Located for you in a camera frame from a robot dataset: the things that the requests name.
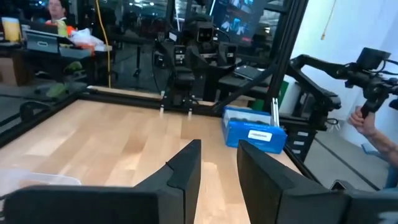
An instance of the wooden tabletop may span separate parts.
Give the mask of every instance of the wooden tabletop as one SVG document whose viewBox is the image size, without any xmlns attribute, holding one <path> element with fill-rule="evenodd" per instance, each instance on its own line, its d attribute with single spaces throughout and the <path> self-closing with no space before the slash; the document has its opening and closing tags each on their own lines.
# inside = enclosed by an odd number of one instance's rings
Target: wooden tabletop
<svg viewBox="0 0 398 224">
<path fill-rule="evenodd" d="M 236 166 L 219 118 L 76 101 L 0 150 L 0 169 L 62 174 L 83 185 L 134 186 L 202 140 L 195 223 L 249 223 Z M 272 155 L 293 170 L 284 154 Z"/>
</svg>

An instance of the laptop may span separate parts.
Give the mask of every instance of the laptop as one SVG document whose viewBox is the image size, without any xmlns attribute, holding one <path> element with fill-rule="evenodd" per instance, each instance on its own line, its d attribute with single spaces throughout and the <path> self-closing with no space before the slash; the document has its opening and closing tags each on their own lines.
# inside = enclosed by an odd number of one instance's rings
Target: laptop
<svg viewBox="0 0 398 224">
<path fill-rule="evenodd" d="M 248 65 L 243 65 L 241 67 L 236 68 L 234 71 L 234 74 L 239 77 L 243 77 L 248 80 L 253 80 L 257 78 L 261 73 L 264 71 L 264 69 L 258 69 L 258 68 L 253 68 Z M 271 83 L 272 75 L 268 76 L 263 83 L 269 85 Z"/>
<path fill-rule="evenodd" d="M 48 53 L 59 53 L 59 44 L 73 45 L 66 37 L 58 35 L 58 27 L 29 22 L 29 30 L 26 30 L 27 49 Z"/>
<path fill-rule="evenodd" d="M 30 26 L 31 30 L 36 30 L 39 32 L 45 32 L 48 34 L 57 34 L 58 35 L 58 27 L 54 25 L 47 25 L 47 24 L 42 24 L 39 22 L 30 22 L 28 23 Z"/>
</svg>

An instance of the blue plastic container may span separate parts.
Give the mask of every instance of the blue plastic container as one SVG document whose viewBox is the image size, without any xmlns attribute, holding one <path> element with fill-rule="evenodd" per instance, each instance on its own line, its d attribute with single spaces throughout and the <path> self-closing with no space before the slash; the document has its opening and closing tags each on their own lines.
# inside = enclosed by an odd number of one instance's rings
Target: blue plastic container
<svg viewBox="0 0 398 224">
<path fill-rule="evenodd" d="M 258 121 L 270 125 L 258 124 Z M 227 106 L 221 125 L 225 144 L 229 147 L 238 147 L 239 140 L 243 139 L 264 152 L 280 154 L 285 146 L 285 131 L 280 127 L 271 126 L 271 115 L 266 112 Z"/>
</svg>

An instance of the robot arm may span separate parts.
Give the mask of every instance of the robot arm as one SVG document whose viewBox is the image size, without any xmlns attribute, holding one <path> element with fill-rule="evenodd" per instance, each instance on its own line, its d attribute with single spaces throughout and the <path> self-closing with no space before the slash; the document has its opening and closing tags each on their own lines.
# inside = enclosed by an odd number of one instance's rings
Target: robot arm
<svg viewBox="0 0 398 224">
<path fill-rule="evenodd" d="M 340 109 L 341 101 L 337 94 L 323 89 L 301 71 L 301 68 L 304 65 L 312 64 L 314 65 L 313 67 L 315 67 L 315 63 L 312 63 L 315 61 L 316 61 L 315 58 L 309 57 L 307 55 L 301 55 L 290 61 L 290 65 L 287 68 L 286 75 L 296 79 L 296 81 L 298 81 L 302 89 L 311 93 L 313 97 L 316 99 L 316 102 L 322 105 L 322 108 L 326 110 L 325 112 L 332 111 L 335 109 Z M 323 63 L 322 65 L 325 65 L 325 68 L 328 67 L 332 68 L 332 70 L 330 70 L 331 71 L 330 73 L 336 73 L 333 72 L 334 70 L 333 64 Z"/>
<path fill-rule="evenodd" d="M 389 55 L 387 52 L 365 48 L 356 63 L 346 65 L 324 62 L 308 55 L 300 55 L 290 61 L 288 75 L 301 79 L 298 80 L 300 82 L 309 83 L 308 86 L 319 88 L 317 92 L 321 93 L 321 88 L 300 71 L 304 65 L 309 65 L 324 71 L 335 79 L 346 80 L 345 86 L 347 88 L 352 88 L 354 85 L 362 88 L 366 102 L 361 111 L 365 118 L 369 112 L 377 112 L 390 94 L 398 95 L 398 79 L 385 79 L 377 75 L 381 71 L 371 71 L 371 69 L 376 69 L 383 60 L 386 61 Z"/>
</svg>

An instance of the computer monitor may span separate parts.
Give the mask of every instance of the computer monitor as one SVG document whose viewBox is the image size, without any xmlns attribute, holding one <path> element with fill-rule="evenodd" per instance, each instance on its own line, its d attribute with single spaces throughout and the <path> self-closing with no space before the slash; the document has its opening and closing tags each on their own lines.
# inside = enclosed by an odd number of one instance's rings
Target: computer monitor
<svg viewBox="0 0 398 224">
<path fill-rule="evenodd" d="M 28 22 L 31 30 L 45 32 L 49 34 L 58 34 L 58 27 L 50 24 L 42 24 L 39 22 Z"/>
<path fill-rule="evenodd" d="M 264 0 L 214 0 L 210 15 L 217 28 L 227 32 L 232 42 L 251 45 L 265 3 Z"/>
</svg>

